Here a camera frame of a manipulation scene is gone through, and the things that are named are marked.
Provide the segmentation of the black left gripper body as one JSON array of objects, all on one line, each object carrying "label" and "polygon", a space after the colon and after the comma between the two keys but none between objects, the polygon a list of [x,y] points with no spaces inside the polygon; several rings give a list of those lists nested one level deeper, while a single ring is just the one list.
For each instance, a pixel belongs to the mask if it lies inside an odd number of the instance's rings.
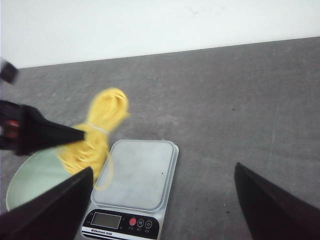
[{"label": "black left gripper body", "polygon": [[[13,85],[18,69],[0,58],[0,80]],[[0,149],[20,152],[22,150],[23,107],[8,100],[0,101]]]}]

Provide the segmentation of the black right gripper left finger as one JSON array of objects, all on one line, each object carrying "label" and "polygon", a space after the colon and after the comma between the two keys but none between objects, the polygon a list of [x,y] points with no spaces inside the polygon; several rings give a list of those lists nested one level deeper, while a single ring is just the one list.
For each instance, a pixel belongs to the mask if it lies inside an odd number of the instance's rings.
[{"label": "black right gripper left finger", "polygon": [[73,240],[93,190],[93,170],[78,172],[0,217],[2,240]]}]

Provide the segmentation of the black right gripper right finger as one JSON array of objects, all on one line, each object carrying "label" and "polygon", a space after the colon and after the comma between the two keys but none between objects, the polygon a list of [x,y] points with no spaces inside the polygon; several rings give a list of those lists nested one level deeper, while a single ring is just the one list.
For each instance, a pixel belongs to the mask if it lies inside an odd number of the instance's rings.
[{"label": "black right gripper right finger", "polygon": [[238,201],[254,240],[318,240],[320,210],[241,163],[235,166]]}]

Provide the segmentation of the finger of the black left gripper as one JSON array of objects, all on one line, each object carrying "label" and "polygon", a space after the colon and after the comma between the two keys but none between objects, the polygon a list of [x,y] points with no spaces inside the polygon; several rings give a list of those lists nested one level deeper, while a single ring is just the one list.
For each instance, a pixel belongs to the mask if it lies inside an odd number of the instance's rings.
[{"label": "finger of the black left gripper", "polygon": [[21,106],[19,123],[15,149],[18,156],[85,139],[84,131],[49,121],[35,107],[29,105]]}]

